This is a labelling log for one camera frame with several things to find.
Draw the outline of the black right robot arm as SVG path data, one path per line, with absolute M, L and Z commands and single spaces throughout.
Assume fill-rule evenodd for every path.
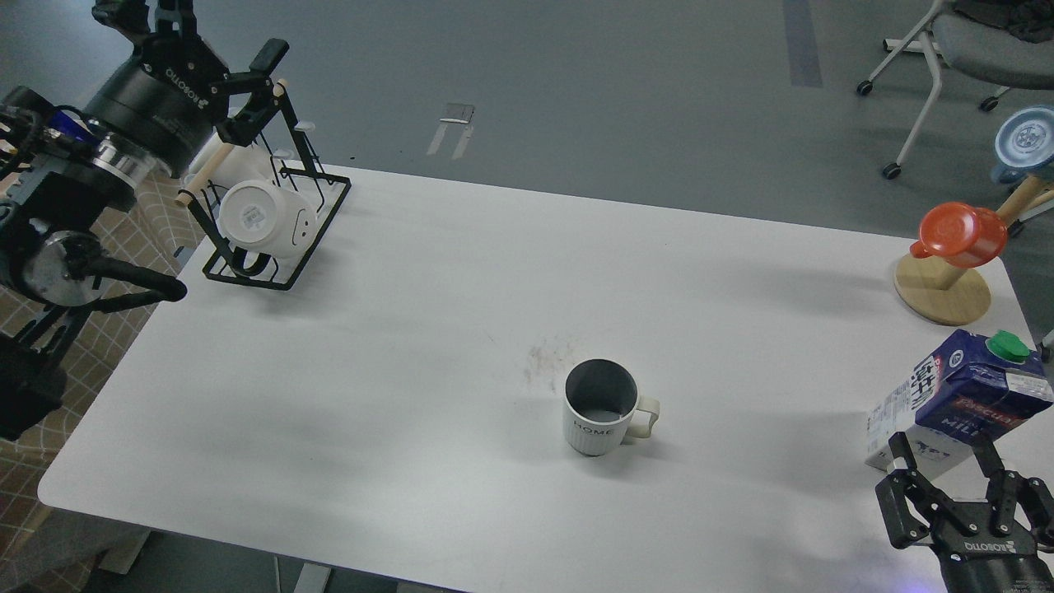
M 889 437 L 893 464 L 874 492 L 889 543 L 926 547 L 949 592 L 1050 592 L 1040 558 L 1053 543 L 1052 492 L 1039 477 L 1007 469 L 982 434 L 972 453 L 985 476 L 985 498 L 956 502 L 935 487 L 912 454 L 907 435 Z

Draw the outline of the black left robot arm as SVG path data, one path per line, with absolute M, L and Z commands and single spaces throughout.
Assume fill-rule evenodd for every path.
M 86 108 L 19 86 L 2 99 L 2 285 L 43 305 L 2 337 L 1 432 L 18 440 L 63 406 L 61 362 L 91 314 L 184 299 L 173 275 L 113 258 L 93 233 L 128 212 L 155 171 L 177 179 L 212 135 L 245 147 L 278 108 L 272 74 L 289 44 L 270 39 L 230 71 L 197 29 L 193 4 L 98 1 L 93 18 L 133 52 Z

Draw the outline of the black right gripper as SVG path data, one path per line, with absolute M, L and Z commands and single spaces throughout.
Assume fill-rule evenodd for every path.
M 982 432 L 972 444 L 987 502 L 954 502 L 920 473 L 905 432 L 889 437 L 892 468 L 874 487 L 889 543 L 926 545 L 949 592 L 1038 592 L 1038 548 L 1053 547 L 1053 499 L 1039 478 L 1006 469 Z M 1024 511 L 1028 526 L 1015 519 Z

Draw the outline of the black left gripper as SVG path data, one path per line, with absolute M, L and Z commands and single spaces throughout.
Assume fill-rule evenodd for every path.
M 170 176 L 184 175 L 215 127 L 227 145 L 247 147 L 280 108 L 272 74 L 290 48 L 284 39 L 268 39 L 247 72 L 229 74 L 198 37 L 192 1 L 158 1 L 154 9 L 147 1 L 95 1 L 91 16 L 118 31 L 134 52 L 84 112 L 147 149 Z M 227 97 L 240 95 L 247 102 L 227 116 Z

